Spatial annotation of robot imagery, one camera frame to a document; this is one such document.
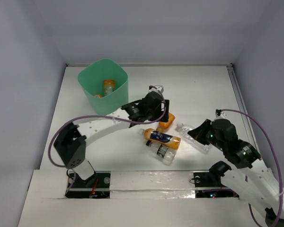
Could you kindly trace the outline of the round orange juice bottle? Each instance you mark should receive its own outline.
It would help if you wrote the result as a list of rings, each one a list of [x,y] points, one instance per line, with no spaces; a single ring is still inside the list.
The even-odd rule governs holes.
[[[169,120],[167,122],[159,122],[156,130],[159,132],[165,132],[169,129],[172,123],[175,120],[175,116],[172,113],[169,113]]]

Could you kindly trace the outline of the small orange pulp bottle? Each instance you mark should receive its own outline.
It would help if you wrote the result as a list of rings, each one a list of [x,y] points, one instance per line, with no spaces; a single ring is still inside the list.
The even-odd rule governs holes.
[[[104,87],[104,96],[107,96],[114,92],[115,90],[115,81],[112,79],[106,79],[103,82]]]

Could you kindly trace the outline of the tall clear orange-label bottle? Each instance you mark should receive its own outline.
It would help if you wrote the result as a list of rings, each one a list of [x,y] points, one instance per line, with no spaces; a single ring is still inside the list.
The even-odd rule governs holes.
[[[96,95],[94,95],[94,97],[96,97],[96,98],[102,98],[103,96],[102,96],[101,94],[96,94]]]

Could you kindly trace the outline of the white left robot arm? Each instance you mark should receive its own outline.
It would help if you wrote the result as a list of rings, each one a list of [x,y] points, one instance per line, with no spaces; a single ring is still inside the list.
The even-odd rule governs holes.
[[[72,170],[75,178],[86,187],[94,184],[97,173],[86,159],[86,148],[96,140],[113,132],[135,125],[167,122],[169,100],[151,89],[148,94],[125,104],[108,115],[87,115],[85,123],[65,123],[54,135],[51,146],[55,148],[63,162],[63,167]]]

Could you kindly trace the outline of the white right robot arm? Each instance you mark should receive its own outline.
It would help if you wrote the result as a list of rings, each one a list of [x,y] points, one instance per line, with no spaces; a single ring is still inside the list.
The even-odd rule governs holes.
[[[227,162],[219,161],[208,172],[209,182],[225,186],[246,200],[270,227],[284,227],[284,187],[265,165],[260,153],[238,138],[236,127],[227,119],[205,120],[188,131],[193,141],[212,145]]]

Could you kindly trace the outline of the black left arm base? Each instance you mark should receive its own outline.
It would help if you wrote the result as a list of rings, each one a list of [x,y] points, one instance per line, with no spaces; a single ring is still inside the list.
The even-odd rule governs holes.
[[[111,172],[97,172],[87,180],[82,180],[73,171],[68,177],[65,197],[68,199],[109,199]]]

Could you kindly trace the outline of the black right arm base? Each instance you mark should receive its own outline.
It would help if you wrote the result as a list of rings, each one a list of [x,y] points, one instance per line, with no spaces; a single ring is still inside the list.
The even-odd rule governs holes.
[[[215,163],[208,171],[194,172],[190,183],[195,186],[196,198],[239,198],[233,190],[221,183],[221,178],[225,176],[231,167],[223,161]]]

